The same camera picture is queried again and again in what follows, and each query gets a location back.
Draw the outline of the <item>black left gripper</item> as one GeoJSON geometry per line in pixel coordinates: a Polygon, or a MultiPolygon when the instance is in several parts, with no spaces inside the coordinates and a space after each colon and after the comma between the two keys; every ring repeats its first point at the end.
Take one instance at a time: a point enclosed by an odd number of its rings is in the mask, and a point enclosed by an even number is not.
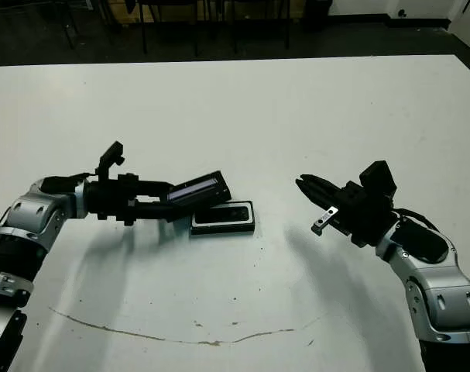
{"type": "Polygon", "coordinates": [[[139,180],[136,174],[119,174],[111,179],[108,174],[96,174],[97,180],[87,184],[87,211],[98,220],[115,217],[125,226],[133,226],[137,219],[165,219],[172,222],[190,215],[188,207],[171,202],[136,201],[136,196],[162,198],[173,185],[165,181],[139,180]]]}

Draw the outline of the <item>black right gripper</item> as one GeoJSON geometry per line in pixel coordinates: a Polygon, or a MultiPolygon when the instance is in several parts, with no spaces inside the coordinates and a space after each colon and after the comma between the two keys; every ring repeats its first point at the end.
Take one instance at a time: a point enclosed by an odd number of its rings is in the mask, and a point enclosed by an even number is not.
{"type": "Polygon", "coordinates": [[[339,188],[321,177],[302,174],[295,182],[312,203],[324,209],[324,214],[311,227],[318,236],[332,226],[350,236],[357,246],[375,246],[394,223],[389,199],[369,194],[353,181],[339,188]]]}

